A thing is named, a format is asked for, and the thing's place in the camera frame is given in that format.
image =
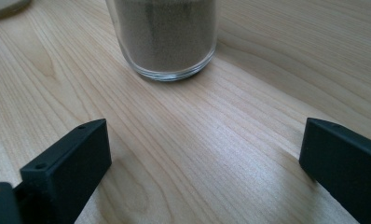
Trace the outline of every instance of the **black plastic bracket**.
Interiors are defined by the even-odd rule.
[[[308,119],[299,157],[360,223],[371,223],[371,140],[338,124]]]
[[[0,183],[0,223],[74,223],[110,165],[105,119],[76,127]]]

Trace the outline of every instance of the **light wood surface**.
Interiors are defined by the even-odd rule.
[[[198,75],[125,62],[104,0],[0,20],[0,181],[106,118],[113,165],[77,223],[357,223],[297,159],[307,117],[371,139],[371,0],[222,1]]]

